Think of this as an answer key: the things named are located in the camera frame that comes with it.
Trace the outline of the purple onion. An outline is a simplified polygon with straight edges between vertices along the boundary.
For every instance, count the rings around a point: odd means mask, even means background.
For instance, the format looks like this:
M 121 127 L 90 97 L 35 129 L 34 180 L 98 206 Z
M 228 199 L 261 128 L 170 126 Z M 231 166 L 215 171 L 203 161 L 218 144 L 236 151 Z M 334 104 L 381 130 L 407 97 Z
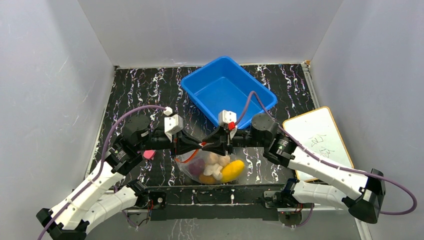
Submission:
M 203 174 L 204 169 L 205 169 L 205 161 L 202 158 L 195 158 L 188 165 L 188 172 L 194 178 L 197 178 L 201 174 Z

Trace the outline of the clear zip top bag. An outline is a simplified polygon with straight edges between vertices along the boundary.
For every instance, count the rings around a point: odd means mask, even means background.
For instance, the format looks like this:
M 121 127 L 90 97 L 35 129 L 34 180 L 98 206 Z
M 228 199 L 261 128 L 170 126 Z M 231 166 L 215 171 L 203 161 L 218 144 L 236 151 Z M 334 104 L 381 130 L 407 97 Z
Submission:
M 191 180 L 204 185 L 227 184 L 237 180 L 247 164 L 234 154 L 219 155 L 201 149 L 174 158 L 179 170 Z

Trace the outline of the white mushroom piece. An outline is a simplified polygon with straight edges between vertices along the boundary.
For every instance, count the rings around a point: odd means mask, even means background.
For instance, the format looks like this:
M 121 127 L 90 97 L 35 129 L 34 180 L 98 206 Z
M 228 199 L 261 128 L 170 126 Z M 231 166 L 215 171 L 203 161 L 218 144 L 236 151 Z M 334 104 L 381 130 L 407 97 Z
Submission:
M 205 176 L 212 175 L 216 180 L 220 181 L 223 178 L 222 174 L 223 167 L 219 164 L 207 164 L 204 168 L 203 174 Z

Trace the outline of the yellow mango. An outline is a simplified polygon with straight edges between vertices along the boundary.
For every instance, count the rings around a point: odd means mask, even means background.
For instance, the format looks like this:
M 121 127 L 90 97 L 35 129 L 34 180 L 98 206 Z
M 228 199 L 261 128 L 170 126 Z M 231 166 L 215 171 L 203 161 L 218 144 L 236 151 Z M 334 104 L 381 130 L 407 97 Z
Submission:
M 230 162 L 228 165 L 222 168 L 221 174 L 221 182 L 228 183 L 236 180 L 241 173 L 244 171 L 245 164 L 241 160 L 234 160 Z

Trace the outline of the orange bell pepper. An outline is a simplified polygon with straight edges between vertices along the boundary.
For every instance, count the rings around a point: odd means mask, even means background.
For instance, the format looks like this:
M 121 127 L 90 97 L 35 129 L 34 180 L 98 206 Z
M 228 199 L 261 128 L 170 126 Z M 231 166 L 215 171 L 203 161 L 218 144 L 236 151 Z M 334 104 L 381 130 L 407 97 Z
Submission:
M 212 175 L 200 174 L 198 180 L 201 184 L 205 185 L 214 185 L 217 183 L 217 180 Z

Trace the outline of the blue plastic bin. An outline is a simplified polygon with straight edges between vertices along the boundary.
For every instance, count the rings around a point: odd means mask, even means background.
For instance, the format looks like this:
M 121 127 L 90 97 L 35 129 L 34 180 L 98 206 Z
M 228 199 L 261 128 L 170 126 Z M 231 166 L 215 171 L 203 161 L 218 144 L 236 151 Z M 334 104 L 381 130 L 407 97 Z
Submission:
M 228 56 L 221 56 L 185 76 L 180 83 L 190 100 L 210 120 L 219 125 L 223 110 L 239 117 L 250 92 L 255 91 L 267 110 L 277 96 Z

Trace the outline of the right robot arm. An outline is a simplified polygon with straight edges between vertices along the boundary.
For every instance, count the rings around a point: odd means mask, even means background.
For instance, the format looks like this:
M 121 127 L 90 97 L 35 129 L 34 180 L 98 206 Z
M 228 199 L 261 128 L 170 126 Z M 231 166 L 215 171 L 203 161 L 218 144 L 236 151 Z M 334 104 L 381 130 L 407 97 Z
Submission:
M 234 122 L 218 126 L 203 140 L 204 151 L 218 155 L 232 154 L 234 148 L 263 148 L 269 162 L 288 169 L 312 175 L 323 184 L 308 183 L 290 178 L 284 188 L 274 194 L 264 195 L 270 208 L 295 207 L 300 204 L 319 204 L 347 210 L 353 217 L 375 224 L 381 213 L 386 187 L 383 173 L 373 169 L 367 172 L 343 171 L 317 160 L 312 153 L 295 154 L 302 148 L 282 127 L 265 113 L 256 114 L 248 130 L 239 130 Z

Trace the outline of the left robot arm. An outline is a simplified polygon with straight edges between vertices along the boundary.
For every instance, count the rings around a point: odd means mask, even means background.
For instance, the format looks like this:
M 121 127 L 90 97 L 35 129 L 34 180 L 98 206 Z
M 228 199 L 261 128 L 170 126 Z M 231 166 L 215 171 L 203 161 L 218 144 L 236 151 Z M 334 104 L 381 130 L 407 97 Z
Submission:
M 169 113 L 155 129 L 145 115 L 125 114 L 120 121 L 124 121 L 121 134 L 104 147 L 100 162 L 86 179 L 60 203 L 36 214 L 43 226 L 40 239 L 48 233 L 53 240 L 83 240 L 97 225 L 125 209 L 152 206 L 150 190 L 138 180 L 112 195 L 106 192 L 141 162 L 145 151 L 169 150 L 174 157 L 201 148 L 177 114 Z

